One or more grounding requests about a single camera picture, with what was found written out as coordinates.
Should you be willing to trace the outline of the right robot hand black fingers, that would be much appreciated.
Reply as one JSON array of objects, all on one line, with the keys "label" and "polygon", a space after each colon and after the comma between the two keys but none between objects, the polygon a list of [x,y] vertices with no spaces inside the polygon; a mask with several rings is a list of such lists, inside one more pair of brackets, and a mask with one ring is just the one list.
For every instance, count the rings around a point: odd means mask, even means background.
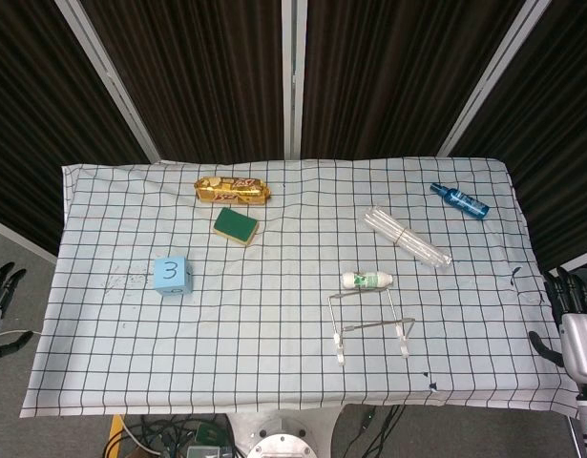
[{"label": "right robot hand black fingers", "polygon": [[587,280],[563,267],[543,278],[561,349],[549,348],[534,331],[528,338],[541,358],[566,371],[578,385],[579,397],[587,400]]}]

